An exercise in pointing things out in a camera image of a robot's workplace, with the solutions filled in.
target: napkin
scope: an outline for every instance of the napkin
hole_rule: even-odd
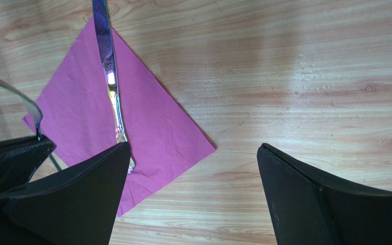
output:
[[[122,193],[118,216],[157,192],[215,151],[192,119],[112,30],[121,108],[136,161]],[[41,130],[68,166],[116,144],[91,18],[37,99]],[[29,115],[24,123],[34,131]]]

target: metallic table knife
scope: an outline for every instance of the metallic table knife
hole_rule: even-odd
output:
[[[108,17],[106,0],[93,1],[93,20],[95,22],[96,39],[100,50],[100,58],[103,64],[105,78],[107,81],[108,96],[113,108],[114,126],[116,131],[116,142],[127,142],[124,121],[120,110],[119,86],[117,81],[116,60],[114,58],[114,47],[111,36],[110,20]],[[136,163],[131,157],[128,173],[130,174]]]

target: wooden table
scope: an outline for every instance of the wooden table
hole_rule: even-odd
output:
[[[218,146],[117,218],[111,244],[275,244],[263,142],[392,190],[392,0],[108,5],[113,27]],[[0,0],[0,78],[36,99],[91,16],[85,0]],[[0,140],[31,134],[24,113],[0,96]],[[36,178],[53,171],[47,163]]]

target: light brown wood tabletop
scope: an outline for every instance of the light brown wood tabletop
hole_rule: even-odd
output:
[[[276,244],[266,142],[392,190],[392,0],[108,0],[111,25],[217,146],[116,218],[110,244]],[[36,99],[91,1],[0,0],[0,79]],[[0,90],[0,140],[31,135]],[[56,170],[47,162],[35,179]]]

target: iridescent knife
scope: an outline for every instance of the iridescent knife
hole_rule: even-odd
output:
[[[93,20],[95,22],[96,39],[100,50],[100,58],[107,81],[108,96],[113,109],[116,142],[128,142],[122,112],[120,110],[119,85],[117,81],[116,60],[114,58],[113,39],[111,36],[110,20],[108,17],[106,0],[93,0]],[[136,163],[131,157],[128,173],[130,174]]]

